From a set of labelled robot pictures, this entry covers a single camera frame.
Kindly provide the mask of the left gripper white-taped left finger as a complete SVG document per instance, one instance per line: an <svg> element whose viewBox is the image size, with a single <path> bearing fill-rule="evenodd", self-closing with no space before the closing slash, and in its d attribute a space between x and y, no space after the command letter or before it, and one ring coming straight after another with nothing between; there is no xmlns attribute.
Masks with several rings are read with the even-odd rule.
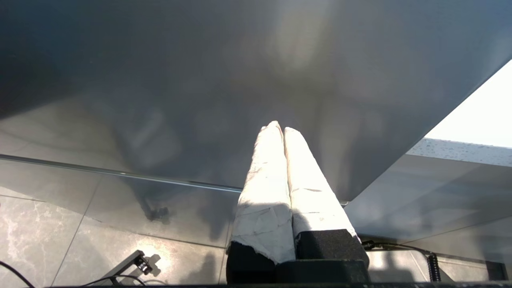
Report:
<svg viewBox="0 0 512 288"><path fill-rule="evenodd" d="M277 121L256 138L226 254L228 284L274 283L276 267L296 259L284 135Z"/></svg>

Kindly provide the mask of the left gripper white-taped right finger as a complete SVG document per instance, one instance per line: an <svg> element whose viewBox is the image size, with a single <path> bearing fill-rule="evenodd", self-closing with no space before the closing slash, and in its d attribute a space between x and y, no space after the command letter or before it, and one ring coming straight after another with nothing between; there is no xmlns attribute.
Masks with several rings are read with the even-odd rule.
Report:
<svg viewBox="0 0 512 288"><path fill-rule="evenodd" d="M355 228L302 134L287 127L284 142L297 259L368 263Z"/></svg>

